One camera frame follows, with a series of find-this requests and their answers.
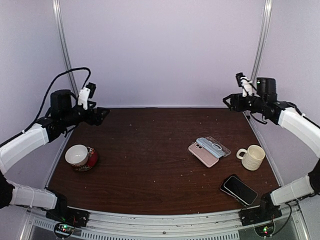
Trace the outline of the clear magsafe phone case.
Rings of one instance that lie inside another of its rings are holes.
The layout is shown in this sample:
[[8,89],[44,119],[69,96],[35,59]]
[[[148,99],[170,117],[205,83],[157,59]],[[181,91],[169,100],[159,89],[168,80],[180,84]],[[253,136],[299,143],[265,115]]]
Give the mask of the clear magsafe phone case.
[[221,150],[224,152],[223,157],[227,157],[229,156],[232,152],[225,147],[222,143],[220,143],[218,140],[216,140],[215,138],[213,138],[212,136],[207,136],[205,137],[208,141],[212,142],[213,144],[217,144],[220,146]]

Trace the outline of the silver smartphone black screen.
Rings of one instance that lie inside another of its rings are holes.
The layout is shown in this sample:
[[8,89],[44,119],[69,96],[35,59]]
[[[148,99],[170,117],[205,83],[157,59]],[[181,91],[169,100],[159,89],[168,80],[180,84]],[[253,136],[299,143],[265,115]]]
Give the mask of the silver smartphone black screen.
[[241,200],[246,206],[251,206],[258,197],[256,191],[247,186],[235,175],[227,178],[222,186],[237,199]]

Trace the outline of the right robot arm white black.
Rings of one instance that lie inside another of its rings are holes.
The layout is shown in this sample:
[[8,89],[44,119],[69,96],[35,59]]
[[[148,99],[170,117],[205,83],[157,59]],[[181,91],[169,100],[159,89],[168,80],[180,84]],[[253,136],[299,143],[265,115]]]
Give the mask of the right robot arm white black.
[[[299,138],[317,157],[320,155],[320,127],[307,118],[294,103],[277,99],[274,78],[259,77],[256,84],[241,72],[235,78],[242,92],[230,94],[222,100],[231,111],[261,114],[260,123],[265,124],[266,120],[270,120]],[[259,220],[266,221],[276,212],[277,206],[319,193],[320,165],[317,163],[305,177],[266,193],[261,198],[256,216]]]

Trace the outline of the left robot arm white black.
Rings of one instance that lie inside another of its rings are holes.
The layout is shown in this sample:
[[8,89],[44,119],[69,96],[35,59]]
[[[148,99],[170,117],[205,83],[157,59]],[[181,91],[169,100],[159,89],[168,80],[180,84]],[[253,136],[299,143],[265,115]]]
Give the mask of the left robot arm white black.
[[99,126],[109,114],[90,99],[93,90],[84,87],[78,96],[70,90],[56,90],[50,95],[50,108],[45,116],[35,119],[29,128],[0,145],[0,206],[29,206],[51,210],[61,222],[72,218],[72,211],[59,202],[59,196],[46,189],[33,188],[9,181],[4,176],[18,161],[34,150],[53,142],[61,134],[84,122]]

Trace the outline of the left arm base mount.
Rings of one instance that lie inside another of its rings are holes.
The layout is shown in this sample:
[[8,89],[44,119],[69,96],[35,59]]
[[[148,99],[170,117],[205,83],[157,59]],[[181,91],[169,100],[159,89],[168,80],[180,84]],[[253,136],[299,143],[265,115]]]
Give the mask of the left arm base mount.
[[57,197],[55,207],[45,210],[45,216],[57,221],[53,233],[58,239],[65,240],[74,233],[76,228],[87,226],[90,213],[86,210],[68,207],[68,200],[63,194],[55,191],[53,191],[53,194]]

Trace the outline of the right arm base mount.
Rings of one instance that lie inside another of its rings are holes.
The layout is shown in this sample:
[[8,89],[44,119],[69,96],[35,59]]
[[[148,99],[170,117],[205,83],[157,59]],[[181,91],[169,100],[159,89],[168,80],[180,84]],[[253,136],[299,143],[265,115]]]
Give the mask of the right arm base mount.
[[276,233],[275,220],[282,216],[279,206],[263,204],[256,207],[244,207],[238,212],[243,227],[252,226],[257,236],[272,237]]

